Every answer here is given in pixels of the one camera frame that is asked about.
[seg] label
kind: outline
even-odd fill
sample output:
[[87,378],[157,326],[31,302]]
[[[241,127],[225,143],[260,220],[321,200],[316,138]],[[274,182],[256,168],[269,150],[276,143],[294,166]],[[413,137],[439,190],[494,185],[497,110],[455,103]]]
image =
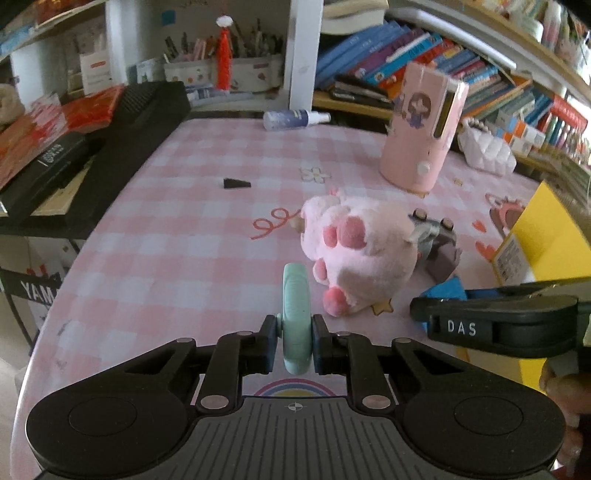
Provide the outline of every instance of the label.
[[521,244],[514,233],[510,233],[492,261],[502,285],[519,285],[535,282],[535,276],[527,261]]
[[484,320],[456,320],[442,319],[440,325],[442,336],[454,337],[459,344],[459,338],[477,340],[480,343],[492,343],[492,323]]

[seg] human hand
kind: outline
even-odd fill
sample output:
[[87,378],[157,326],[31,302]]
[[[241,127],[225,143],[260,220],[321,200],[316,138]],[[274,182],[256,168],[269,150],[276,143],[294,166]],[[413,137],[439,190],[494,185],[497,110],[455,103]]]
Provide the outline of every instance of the human hand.
[[546,361],[540,377],[540,389],[554,400],[564,414],[567,426],[558,461],[573,472],[583,449],[583,435],[578,430],[580,416],[591,414],[591,374],[557,377]]

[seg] table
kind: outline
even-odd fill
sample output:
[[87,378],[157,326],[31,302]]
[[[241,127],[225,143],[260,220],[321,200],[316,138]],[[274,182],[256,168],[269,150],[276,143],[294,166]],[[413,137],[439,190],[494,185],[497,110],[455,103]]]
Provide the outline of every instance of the table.
[[[266,132],[260,120],[183,123],[102,218],[49,312],[19,400],[11,446],[14,480],[31,480],[39,471],[24,427],[41,398],[176,338],[209,345],[229,332],[258,330],[265,315],[281,310],[286,263],[307,266],[312,310],[323,312],[325,287],[312,280],[312,262],[300,248],[299,234],[281,226],[285,214],[274,209],[295,214],[307,198],[334,187],[349,195],[396,200],[409,213],[421,207],[431,217],[455,221],[464,285],[496,285],[490,263],[475,247],[477,241],[491,248],[501,243],[485,194],[527,202],[536,183],[472,170],[450,153],[437,185],[421,199],[379,175],[384,140],[326,125]],[[249,180],[252,188],[224,190],[222,177]],[[486,233],[472,225],[476,220]],[[343,319],[326,317],[327,325],[381,345],[399,336],[429,343],[408,317],[408,304],[432,285],[425,272],[417,271],[393,299],[393,313],[374,316],[366,309]],[[437,347],[453,353],[449,345]],[[274,372],[246,378],[243,391],[343,394],[345,382],[311,372],[290,377],[279,348]]]

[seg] blue cloth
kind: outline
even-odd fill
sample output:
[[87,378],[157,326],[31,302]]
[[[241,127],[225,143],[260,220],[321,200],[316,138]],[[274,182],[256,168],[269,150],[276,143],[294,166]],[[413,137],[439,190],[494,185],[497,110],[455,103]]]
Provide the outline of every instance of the blue cloth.
[[421,297],[429,299],[468,299],[466,290],[464,290],[464,286],[457,275],[421,293]]

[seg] teal wheel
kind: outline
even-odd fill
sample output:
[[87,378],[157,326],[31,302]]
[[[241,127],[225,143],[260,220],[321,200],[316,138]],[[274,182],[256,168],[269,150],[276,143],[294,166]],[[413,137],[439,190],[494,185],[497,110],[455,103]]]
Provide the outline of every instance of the teal wheel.
[[292,375],[305,374],[312,357],[312,313],[304,265],[290,263],[283,269],[283,312],[278,319],[285,368]]

